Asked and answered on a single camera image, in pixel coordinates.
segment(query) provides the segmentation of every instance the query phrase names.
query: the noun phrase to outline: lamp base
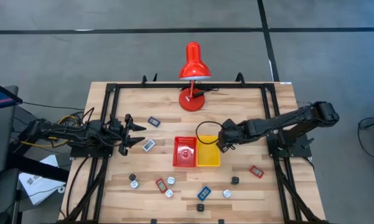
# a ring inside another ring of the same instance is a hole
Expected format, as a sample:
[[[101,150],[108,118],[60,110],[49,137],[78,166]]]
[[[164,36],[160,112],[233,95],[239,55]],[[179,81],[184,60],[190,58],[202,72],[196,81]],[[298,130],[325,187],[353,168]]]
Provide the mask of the lamp base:
[[[200,90],[194,89],[192,93],[198,93]],[[205,96],[200,96],[198,98],[189,98],[190,88],[184,89],[179,97],[179,103],[182,109],[186,111],[198,111],[205,104]]]

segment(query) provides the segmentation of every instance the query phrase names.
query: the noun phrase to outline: black cube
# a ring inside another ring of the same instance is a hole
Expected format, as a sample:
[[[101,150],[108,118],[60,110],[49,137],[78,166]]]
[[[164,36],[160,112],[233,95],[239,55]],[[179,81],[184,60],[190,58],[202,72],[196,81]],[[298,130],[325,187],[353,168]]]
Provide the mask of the black cube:
[[[136,176],[134,174],[130,174],[129,180],[134,181],[136,179]]]
[[[198,212],[203,212],[205,210],[205,205],[204,204],[198,204],[197,205],[197,211]]]
[[[232,177],[231,184],[239,184],[239,177]]]

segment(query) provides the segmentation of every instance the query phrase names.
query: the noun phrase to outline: plastic basket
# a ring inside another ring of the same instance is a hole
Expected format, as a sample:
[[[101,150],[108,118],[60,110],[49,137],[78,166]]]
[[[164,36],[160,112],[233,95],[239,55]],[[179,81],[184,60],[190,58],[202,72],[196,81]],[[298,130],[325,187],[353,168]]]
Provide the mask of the plastic basket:
[[[175,137],[173,166],[195,167],[196,166],[196,137]]]
[[[212,142],[217,136],[199,136],[203,142]],[[198,141],[197,145],[197,166],[199,167],[218,167],[221,164],[220,150],[213,144],[203,144]]]

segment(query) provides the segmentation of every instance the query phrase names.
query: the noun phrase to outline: lamp shade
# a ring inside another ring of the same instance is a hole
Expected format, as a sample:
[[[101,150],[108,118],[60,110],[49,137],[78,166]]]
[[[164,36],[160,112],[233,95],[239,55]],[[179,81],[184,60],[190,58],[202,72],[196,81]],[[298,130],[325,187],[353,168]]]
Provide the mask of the lamp shade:
[[[187,63],[181,68],[179,79],[181,80],[200,80],[210,78],[209,68],[200,58],[200,46],[196,42],[187,45]]]

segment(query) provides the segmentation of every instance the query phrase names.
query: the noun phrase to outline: black floor stripe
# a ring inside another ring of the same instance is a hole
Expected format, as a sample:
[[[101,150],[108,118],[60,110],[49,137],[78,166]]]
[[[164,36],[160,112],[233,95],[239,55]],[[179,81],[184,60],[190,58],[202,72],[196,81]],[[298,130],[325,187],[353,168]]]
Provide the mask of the black floor stripe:
[[[271,43],[271,37],[269,35],[266,11],[264,10],[263,0],[257,0],[257,4],[260,12],[261,25],[263,27],[264,40],[266,42],[267,54],[270,63],[270,69],[273,76],[274,82],[279,82],[278,69],[276,68],[275,55],[273,50],[273,44]]]
[[[374,27],[270,28],[270,32],[374,32]]]
[[[163,28],[163,29],[92,29],[92,30],[0,30],[0,34],[173,34],[216,32],[262,32],[262,28],[213,27],[213,28]]]

